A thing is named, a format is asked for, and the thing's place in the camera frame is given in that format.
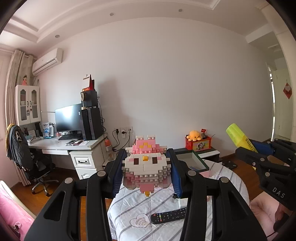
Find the person's hand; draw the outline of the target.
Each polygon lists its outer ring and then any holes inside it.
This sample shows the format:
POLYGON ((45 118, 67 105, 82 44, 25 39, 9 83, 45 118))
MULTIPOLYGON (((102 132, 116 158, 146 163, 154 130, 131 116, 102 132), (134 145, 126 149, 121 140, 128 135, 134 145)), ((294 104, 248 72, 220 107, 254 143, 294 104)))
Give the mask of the person's hand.
POLYGON ((291 210, 266 192, 262 192, 255 197, 250 202, 250 208, 267 236, 274 232, 273 225, 276 221, 282 220, 284 214, 289 216, 292 214, 291 210))

